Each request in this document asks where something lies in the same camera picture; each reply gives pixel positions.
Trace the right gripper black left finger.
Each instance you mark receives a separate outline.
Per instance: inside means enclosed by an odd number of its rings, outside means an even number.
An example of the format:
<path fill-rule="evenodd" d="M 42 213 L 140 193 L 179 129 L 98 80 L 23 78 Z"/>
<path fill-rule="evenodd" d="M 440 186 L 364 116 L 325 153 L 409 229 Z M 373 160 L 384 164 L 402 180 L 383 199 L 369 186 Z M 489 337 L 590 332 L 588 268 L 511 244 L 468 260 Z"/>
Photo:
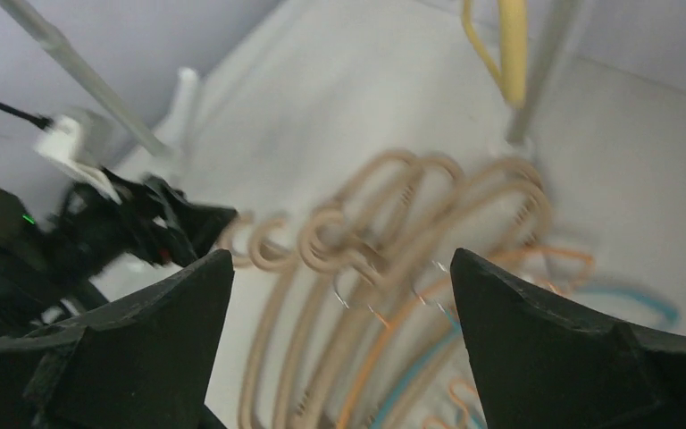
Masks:
<path fill-rule="evenodd" d="M 22 336 L 0 336 L 0 428 L 218 428 L 205 404 L 234 279 L 220 249 Z"/>

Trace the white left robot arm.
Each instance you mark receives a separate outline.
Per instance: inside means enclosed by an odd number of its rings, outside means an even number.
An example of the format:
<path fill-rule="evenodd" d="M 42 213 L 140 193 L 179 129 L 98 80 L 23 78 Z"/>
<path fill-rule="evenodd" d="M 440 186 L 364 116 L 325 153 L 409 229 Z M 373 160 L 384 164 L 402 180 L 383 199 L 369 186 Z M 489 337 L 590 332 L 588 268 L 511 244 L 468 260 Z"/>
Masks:
<path fill-rule="evenodd" d="M 0 333 L 40 322 L 70 301 L 80 312 L 103 306 L 93 278 L 120 256 L 185 267 L 204 257 L 237 218 L 227 206 L 194 204 L 164 179 L 128 181 L 103 170 L 103 192 L 75 181 L 42 228 L 22 201 L 0 189 Z"/>

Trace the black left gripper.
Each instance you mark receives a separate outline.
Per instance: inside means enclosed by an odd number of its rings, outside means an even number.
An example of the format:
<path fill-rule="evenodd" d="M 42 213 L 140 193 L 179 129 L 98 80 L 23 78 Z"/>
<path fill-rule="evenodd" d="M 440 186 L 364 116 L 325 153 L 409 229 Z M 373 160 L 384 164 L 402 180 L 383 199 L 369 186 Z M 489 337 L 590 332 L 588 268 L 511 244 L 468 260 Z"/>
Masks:
<path fill-rule="evenodd" d="M 190 265 L 238 217 L 233 207 L 187 201 L 155 175 L 142 182 L 111 179 L 119 202 L 78 181 L 64 192 L 53 215 L 55 279 L 88 279 L 126 253 L 150 265 Z"/>

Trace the blue wire hanger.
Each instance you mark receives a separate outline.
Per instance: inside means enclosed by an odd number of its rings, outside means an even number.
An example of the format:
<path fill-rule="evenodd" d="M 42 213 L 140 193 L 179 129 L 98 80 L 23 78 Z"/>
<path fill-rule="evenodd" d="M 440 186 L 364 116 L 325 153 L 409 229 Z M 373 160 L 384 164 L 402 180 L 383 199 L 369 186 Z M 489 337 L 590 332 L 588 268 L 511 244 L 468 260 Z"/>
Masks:
<path fill-rule="evenodd" d="M 672 301 L 635 289 L 590 285 L 581 289 L 580 293 L 622 296 L 623 298 L 650 308 L 660 315 L 658 321 L 653 325 L 654 328 L 673 328 L 680 319 L 679 308 Z M 406 388 L 413 383 L 417 375 L 425 372 L 425 367 L 434 360 L 434 357 L 437 354 L 441 351 L 446 351 L 448 345 L 458 338 L 461 333 L 458 316 L 450 315 L 448 320 L 450 322 L 448 334 L 436 344 L 429 346 L 429 348 L 400 375 L 390 393 L 367 420 L 365 428 L 383 428 L 385 418 L 391 414 L 391 410 L 395 407 L 397 400 L 406 394 Z"/>

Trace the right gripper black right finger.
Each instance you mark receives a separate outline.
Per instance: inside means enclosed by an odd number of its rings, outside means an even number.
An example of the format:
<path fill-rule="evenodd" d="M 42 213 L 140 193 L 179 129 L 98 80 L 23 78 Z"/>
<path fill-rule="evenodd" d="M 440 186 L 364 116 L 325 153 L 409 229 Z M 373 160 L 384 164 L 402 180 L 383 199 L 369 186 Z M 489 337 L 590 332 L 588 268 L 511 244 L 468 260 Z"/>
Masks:
<path fill-rule="evenodd" d="M 686 428 L 686 336 L 606 315 L 470 250 L 450 264 L 490 428 Z"/>

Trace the yellow wire hanger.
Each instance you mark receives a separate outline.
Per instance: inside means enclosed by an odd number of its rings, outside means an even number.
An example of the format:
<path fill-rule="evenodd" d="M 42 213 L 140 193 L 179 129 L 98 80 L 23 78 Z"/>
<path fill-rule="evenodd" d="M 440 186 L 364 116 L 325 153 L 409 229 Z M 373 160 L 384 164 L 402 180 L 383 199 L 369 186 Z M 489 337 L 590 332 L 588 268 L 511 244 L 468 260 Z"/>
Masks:
<path fill-rule="evenodd" d="M 461 23 L 475 53 L 479 56 L 505 101 L 521 108 L 526 98 L 528 63 L 528 16 L 524 0 L 499 0 L 498 42 L 499 62 L 496 63 L 473 26 L 473 2 L 464 0 Z"/>

